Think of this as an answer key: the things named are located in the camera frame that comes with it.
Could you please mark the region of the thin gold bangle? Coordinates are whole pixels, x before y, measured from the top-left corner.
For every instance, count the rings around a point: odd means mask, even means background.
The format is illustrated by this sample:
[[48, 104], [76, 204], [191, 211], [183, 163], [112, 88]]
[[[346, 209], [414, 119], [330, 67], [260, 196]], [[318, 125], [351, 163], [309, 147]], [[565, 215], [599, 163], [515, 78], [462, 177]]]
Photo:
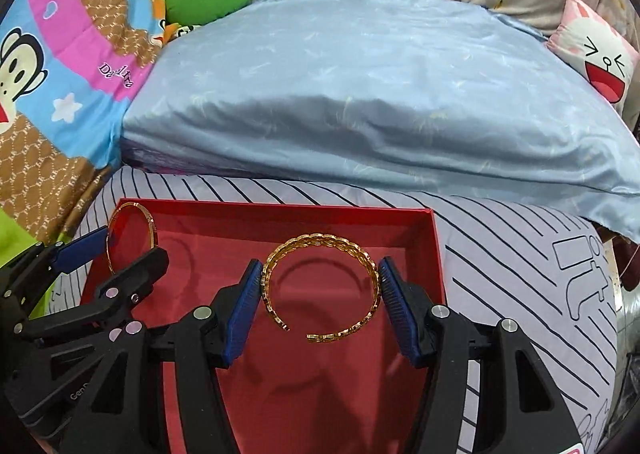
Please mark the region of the thin gold bangle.
[[149, 209], [137, 201], [121, 203], [107, 224], [105, 254], [112, 274], [157, 246], [157, 228]]

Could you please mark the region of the wide gold chain bangle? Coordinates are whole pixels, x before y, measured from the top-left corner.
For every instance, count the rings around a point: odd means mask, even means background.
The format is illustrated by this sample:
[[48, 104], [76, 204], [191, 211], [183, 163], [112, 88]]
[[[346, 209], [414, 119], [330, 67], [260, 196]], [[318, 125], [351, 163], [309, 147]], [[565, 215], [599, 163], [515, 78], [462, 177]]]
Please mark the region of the wide gold chain bangle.
[[325, 233], [292, 237], [274, 248], [262, 266], [260, 294], [279, 328], [318, 325], [311, 344], [355, 335], [382, 305], [380, 274], [363, 247]]

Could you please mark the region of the red jewelry box tray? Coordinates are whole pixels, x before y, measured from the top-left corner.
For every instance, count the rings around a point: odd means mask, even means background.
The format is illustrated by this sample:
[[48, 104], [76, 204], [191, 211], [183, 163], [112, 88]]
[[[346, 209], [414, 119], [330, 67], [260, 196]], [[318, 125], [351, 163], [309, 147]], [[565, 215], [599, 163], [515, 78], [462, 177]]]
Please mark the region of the red jewelry box tray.
[[[239, 281], [292, 237], [325, 233], [390, 257], [434, 301], [446, 298], [435, 217], [427, 209], [322, 207], [138, 200], [154, 217], [167, 273], [134, 311], [146, 325], [178, 321]], [[106, 257], [90, 267], [85, 297], [107, 278]], [[398, 453], [409, 437], [425, 380], [396, 342], [383, 309], [362, 330], [311, 344], [318, 325], [284, 331], [258, 310], [242, 356], [218, 374], [244, 453]]]

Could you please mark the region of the light blue satin pillow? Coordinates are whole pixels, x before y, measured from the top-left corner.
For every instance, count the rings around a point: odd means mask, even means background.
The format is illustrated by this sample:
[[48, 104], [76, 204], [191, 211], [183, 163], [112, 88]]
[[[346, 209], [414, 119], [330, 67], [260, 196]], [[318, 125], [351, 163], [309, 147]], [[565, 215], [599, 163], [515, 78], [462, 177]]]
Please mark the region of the light blue satin pillow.
[[535, 29], [451, 0], [256, 0], [171, 41], [122, 120], [154, 170], [555, 208], [639, 237], [639, 145]]

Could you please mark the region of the colourful monkey cartoon blanket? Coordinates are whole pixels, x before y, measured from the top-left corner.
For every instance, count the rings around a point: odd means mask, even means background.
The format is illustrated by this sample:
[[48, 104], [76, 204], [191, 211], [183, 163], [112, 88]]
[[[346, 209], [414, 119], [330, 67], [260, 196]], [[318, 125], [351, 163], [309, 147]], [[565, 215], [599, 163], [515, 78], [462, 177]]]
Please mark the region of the colourful monkey cartoon blanket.
[[71, 237], [119, 165], [164, 0], [13, 0], [1, 21], [1, 257]]

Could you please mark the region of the pink white cat cushion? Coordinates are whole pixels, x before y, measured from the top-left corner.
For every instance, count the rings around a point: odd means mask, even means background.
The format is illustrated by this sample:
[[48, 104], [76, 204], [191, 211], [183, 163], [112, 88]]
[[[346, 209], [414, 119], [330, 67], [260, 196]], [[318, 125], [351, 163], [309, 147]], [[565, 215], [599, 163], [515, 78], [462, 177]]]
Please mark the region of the pink white cat cushion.
[[565, 0], [546, 47], [622, 114], [639, 52], [588, 4]]

